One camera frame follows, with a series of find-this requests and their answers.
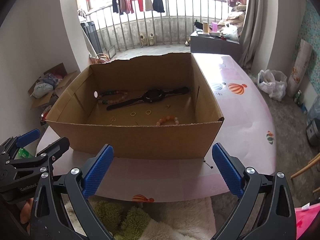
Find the metal railing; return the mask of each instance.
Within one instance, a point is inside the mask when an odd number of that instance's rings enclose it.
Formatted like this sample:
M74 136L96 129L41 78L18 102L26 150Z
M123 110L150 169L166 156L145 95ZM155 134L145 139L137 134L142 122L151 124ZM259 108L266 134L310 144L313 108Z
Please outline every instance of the metal railing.
M194 31L196 19L200 22L218 22L231 10L226 0L163 0L163 3L164 13L140 12L138 1L133 0L135 13L123 15L113 13L112 4L107 4L90 10L87 20L94 21L102 48L109 49L116 45L120 52L121 49L128 49L128 43L131 43L131 49L142 47L140 33L145 33L148 39L148 34L152 32L154 45L180 44L181 39L186 41Z

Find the bracelet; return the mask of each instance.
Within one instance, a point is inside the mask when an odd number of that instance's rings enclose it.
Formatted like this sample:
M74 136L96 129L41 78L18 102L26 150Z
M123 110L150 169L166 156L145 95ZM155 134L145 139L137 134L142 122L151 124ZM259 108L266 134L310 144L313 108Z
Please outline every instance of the bracelet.
M156 125L159 126L168 120L174 120L174 124L179 124L178 117L174 117L173 115L171 116L168 115L167 117L160 118L159 121L156 123Z
M118 99L115 99L115 100L101 100L101 98L103 96L106 96L106 95L115 95L115 94L123 94L122 97L118 98ZM114 90L114 91L107 91L107 92L104 92L104 93L101 93L98 98L98 104L104 104L104 105L107 105L107 104L117 104L123 100L125 100L128 96L128 92L127 91L121 91L121 90Z

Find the table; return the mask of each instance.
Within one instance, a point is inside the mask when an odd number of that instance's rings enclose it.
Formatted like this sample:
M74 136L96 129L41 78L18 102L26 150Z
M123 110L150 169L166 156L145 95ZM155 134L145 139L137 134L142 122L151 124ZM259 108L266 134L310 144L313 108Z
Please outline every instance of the table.
M231 156L259 173L272 174L276 167L276 137L272 117L260 92L230 57L203 54L208 57L204 75L225 117L214 140ZM59 136L48 128L37 152ZM54 175L80 167L92 155L69 149L54 164ZM131 201L170 202L204 198L227 192L228 188L212 160L211 149L204 159L141 160L114 158L102 180L97 195Z
M198 35L193 32L190 35L191 53L211 53L230 55L236 62L241 57L240 44L230 39L221 40L211 36Z

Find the floral wallpaper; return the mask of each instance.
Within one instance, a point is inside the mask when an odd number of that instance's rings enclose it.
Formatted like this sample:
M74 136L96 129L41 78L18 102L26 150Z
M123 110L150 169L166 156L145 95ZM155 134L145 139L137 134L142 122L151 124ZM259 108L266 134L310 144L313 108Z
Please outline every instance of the floral wallpaper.
M316 92L320 94L320 16L309 0L306 3L306 12L298 34L293 54L294 60L297 58L301 39L313 46L306 75L308 75Z

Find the silver bolt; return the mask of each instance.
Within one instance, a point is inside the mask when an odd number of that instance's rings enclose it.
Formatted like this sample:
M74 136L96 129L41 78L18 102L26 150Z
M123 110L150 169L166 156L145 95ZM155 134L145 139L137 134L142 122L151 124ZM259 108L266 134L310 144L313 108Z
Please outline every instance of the silver bolt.
M247 168L247 173L254 174L255 173L254 168L251 168L251 167Z
M73 168L72 170L71 170L71 174L73 174L73 175L76 175L76 174L78 174L79 173L79 169L78 168Z
M281 171L279 171L279 172L277 173L277 176L278 176L279 178L284 178L284 174L283 174Z
M43 178L43 179L45 179L48 176L49 176L49 174L47 172L44 172L41 174L41 178Z

